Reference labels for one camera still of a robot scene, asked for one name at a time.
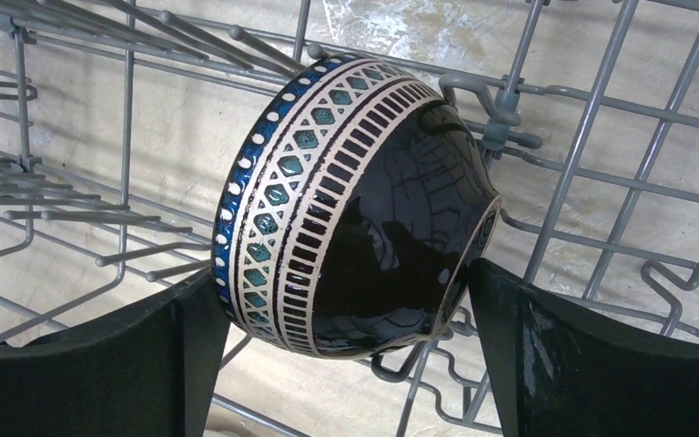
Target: gray wire rack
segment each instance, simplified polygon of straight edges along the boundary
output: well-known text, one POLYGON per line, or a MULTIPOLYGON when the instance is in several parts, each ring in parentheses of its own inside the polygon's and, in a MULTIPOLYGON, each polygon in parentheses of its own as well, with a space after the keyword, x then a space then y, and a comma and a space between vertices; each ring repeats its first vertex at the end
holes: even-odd
MULTIPOLYGON (((649 0, 699 13, 699 0, 649 0)), ((439 76, 441 90, 452 104, 457 104, 454 89, 473 93, 489 116, 487 123, 466 120, 476 137, 483 140, 487 157, 506 155, 522 159, 526 163, 560 173, 551 203, 541 226, 520 221, 503 211, 504 223, 521 232, 537 234, 532 255, 527 264, 524 278, 534 281, 541 266, 545 250, 552 239, 559 239, 601 251, 596 268, 580 297, 567 296, 585 307, 621 315, 637 320, 648 320, 661 326, 659 332, 670 336, 675 331, 685 331, 699 339, 699 329, 680 322, 683 305, 674 294, 661 285, 653 274, 660 275, 680 290, 696 290, 699 287, 699 259, 682 259, 649 250, 635 249, 621 243, 621 238, 630 220, 637 200, 643 192, 676 198, 699 204, 699 194, 668 188, 648 182, 655 160, 664 145, 672 125, 699 128, 699 117, 680 114, 678 111, 699 67, 699 33, 693 48, 684 63, 674 90, 663 109, 649 107, 632 101, 612 98, 605 95, 616 59, 621 52, 623 41, 631 25, 639 0, 623 0, 619 3, 620 12, 614 23, 609 43, 604 50, 603 60, 598 69, 593 86, 589 90, 568 86, 536 86, 526 84, 521 73, 524 61, 530 50, 535 27, 543 8, 549 0, 532 0, 526 24, 522 30, 518 50, 507 76, 502 78, 480 76, 440 66, 428 65, 391 56, 372 54, 397 66, 439 76), (524 96, 558 96, 585 102, 580 124, 572 139, 569 153, 563 163, 534 155, 534 149, 542 146, 542 139, 534 134, 513 130, 522 122, 517 114, 519 101, 524 96), (580 168, 579 162, 591 133, 594 120, 600 107, 610 107, 627 113, 639 114, 657 120, 653 138, 648 145, 638 171, 633 178, 620 177, 601 171, 580 168), (613 224, 609 238, 598 240, 559 231, 554 228, 562 211, 573 179, 588 178, 628 188, 623 206, 613 224), (623 254, 645 261, 639 274, 643 281, 669 305, 663 314, 635 310, 595 300, 604 273, 613 255, 623 254), (683 279, 667 266, 689 269, 689 279, 683 279)), ((87 255, 95 260, 98 267, 117 266, 116 276, 106 285, 92 290, 80 298, 69 301, 53 310, 38 314, 0 296, 0 306, 12 310, 28 321, 12 329, 0 332, 0 341, 7 340, 25 330, 40 324, 54 330, 62 330, 66 325, 54 318, 85 302, 100 296, 119 285, 126 275, 135 275, 150 282, 169 286, 170 278, 200 269, 208 261, 210 241, 208 236, 212 221, 197 217, 176 208, 169 208, 147 198, 131 194, 130 159, 132 154, 131 137, 133 130, 133 83, 137 67, 156 69, 172 75, 190 77, 221 86, 230 86, 264 96, 274 96, 278 87, 287 83, 302 65, 305 49, 309 57, 320 58, 329 52, 348 50, 347 47, 331 44, 318 44, 305 38, 309 24, 310 0, 302 0, 298 27, 293 36, 280 35, 261 29, 243 29, 236 25, 219 23, 207 19, 176 15, 136 6, 135 0, 100 0, 68 3, 65 0, 0 0, 0 29, 14 41, 16 74, 0 70, 0 100, 13 100, 18 104, 18 115, 0 112, 5 122, 16 123, 20 131, 20 153, 8 154, 0 150, 0 224, 21 229, 25 239, 13 247, 0 249, 0 257, 29 248, 35 238, 46 239, 66 249, 87 255), (92 11, 101 5, 111 12, 121 13, 122 18, 113 19, 92 11), (136 29, 136 22, 145 25, 149 32, 136 29), (227 40, 208 32, 223 31, 227 40), (55 45, 77 49, 97 56, 107 57, 124 63, 125 107, 123 111, 122 173, 118 187, 79 176, 62 168, 43 164, 41 157, 34 155, 31 148, 29 129, 29 102, 34 100, 37 90, 25 71, 25 45, 55 45), (290 56, 274 48, 271 44, 292 46, 290 56), (137 210, 158 211, 156 214, 141 214, 137 210), (178 219, 182 226, 171 224, 178 219), (111 233, 118 238, 118 252, 98 254, 76 244, 53 237, 35 228, 37 220, 81 222, 111 233), (150 229, 161 235, 171 235, 176 241, 157 244, 150 239, 136 235, 133 229, 150 229), (142 249, 131 249, 133 244, 142 249), (175 267, 143 271, 131 265, 131 261, 157 254, 173 257, 175 267)), ((476 422, 479 410, 491 391, 486 374, 479 381, 461 376, 455 371, 455 357, 440 347, 440 342, 453 335, 476 336, 471 323, 471 315, 461 308, 451 331, 446 338, 416 345, 408 358, 397 370, 383 365, 382 358, 373 361, 360 361, 386 381, 407 381, 410 383, 409 396, 403 404, 398 435, 406 433, 411 408, 419 389, 431 392, 435 397, 435 409, 446 422, 457 426, 501 433, 496 426, 476 422), (438 387, 422 379, 431 355, 445 358, 449 362, 451 378, 462 387, 462 415, 449 415, 441 407, 442 394, 438 387)), ((228 360, 244 348, 251 338, 244 339, 227 356, 228 360)), ((214 403, 236 412, 254 422, 264 425, 282 435, 302 436, 302 432, 289 428, 243 405, 219 395, 214 403)))

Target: teal diamond pattern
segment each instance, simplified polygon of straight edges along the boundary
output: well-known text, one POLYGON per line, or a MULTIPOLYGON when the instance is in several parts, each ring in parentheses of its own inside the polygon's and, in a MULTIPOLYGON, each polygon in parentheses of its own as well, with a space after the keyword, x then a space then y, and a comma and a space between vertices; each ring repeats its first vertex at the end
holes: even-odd
POLYGON ((315 123, 319 125, 332 125, 336 123, 336 118, 333 117, 333 113, 326 107, 316 107, 312 109, 312 118, 314 118, 315 123))
POLYGON ((272 217, 271 214, 264 213, 264 214, 258 214, 256 217, 253 218, 253 223, 256 224, 256 228, 261 231, 262 234, 264 235, 269 235, 273 234, 278 231, 279 227, 277 226, 277 222, 275 221, 275 218, 272 217))
POLYGON ((363 73, 365 73, 366 76, 374 80, 381 80, 384 78, 384 76, 382 76, 380 72, 372 70, 370 68, 363 68, 363 73))
POLYGON ((398 73, 396 73, 394 70, 392 70, 391 68, 389 68, 387 66, 379 66, 379 70, 387 73, 390 76, 397 76, 398 75, 398 73))
POLYGON ((314 130, 299 130, 293 134, 293 139, 296 140, 296 145, 299 148, 315 148, 318 146, 318 137, 314 130))
POLYGON ((352 103, 350 93, 342 89, 334 89, 328 92, 328 95, 330 96, 330 100, 336 105, 349 105, 352 103))
POLYGON ((350 77, 347 79, 347 83, 355 89, 369 89, 369 84, 359 77, 350 77))
POLYGON ((286 177, 300 175, 304 171, 299 159, 293 156, 280 158, 278 167, 286 177))
POLYGON ((250 243, 248 244, 248 253, 250 257, 257 262, 264 262, 272 257, 266 246, 261 243, 250 243))
POLYGON ((258 269, 247 269, 242 274, 253 287, 260 287, 267 283, 267 279, 264 278, 264 274, 258 269))
POLYGON ((253 305, 256 308, 261 308, 267 304, 264 298, 260 297, 258 293, 254 292, 245 293, 245 300, 247 300, 248 303, 250 303, 250 305, 253 305))
POLYGON ((287 203, 289 200, 288 192, 285 190, 285 187, 283 187, 282 184, 270 185, 266 187, 266 189, 264 189, 264 196, 266 196, 269 203, 274 206, 282 205, 287 203))
POLYGON ((248 313, 248 317, 251 319, 257 321, 258 323, 269 323, 269 319, 266 317, 262 316, 260 312, 258 311, 251 311, 248 313))

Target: bowl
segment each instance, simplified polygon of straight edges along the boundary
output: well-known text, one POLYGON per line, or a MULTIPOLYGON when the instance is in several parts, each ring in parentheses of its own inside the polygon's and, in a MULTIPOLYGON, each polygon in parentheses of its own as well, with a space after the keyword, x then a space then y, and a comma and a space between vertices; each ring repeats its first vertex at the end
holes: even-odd
POLYGON ((478 145, 404 70, 358 53, 306 67, 250 130, 218 203, 229 319, 325 359, 441 336, 500 211, 478 145))

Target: glossy glaze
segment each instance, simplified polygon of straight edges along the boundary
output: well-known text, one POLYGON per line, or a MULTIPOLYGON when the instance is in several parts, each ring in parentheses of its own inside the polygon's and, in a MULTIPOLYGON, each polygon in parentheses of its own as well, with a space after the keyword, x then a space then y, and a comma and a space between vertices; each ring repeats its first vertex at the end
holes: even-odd
POLYGON ((471 133, 435 91, 333 56, 275 97, 238 155, 214 233, 219 296, 284 349, 396 349, 443 330, 498 210, 471 133))

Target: patterned bowl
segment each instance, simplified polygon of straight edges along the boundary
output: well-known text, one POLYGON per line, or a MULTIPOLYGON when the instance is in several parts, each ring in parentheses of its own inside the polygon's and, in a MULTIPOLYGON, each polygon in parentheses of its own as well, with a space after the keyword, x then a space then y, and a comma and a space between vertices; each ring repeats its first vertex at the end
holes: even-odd
POLYGON ((312 357, 440 336, 500 210, 457 111, 372 57, 320 60, 250 131, 218 205, 213 272, 229 318, 312 357))

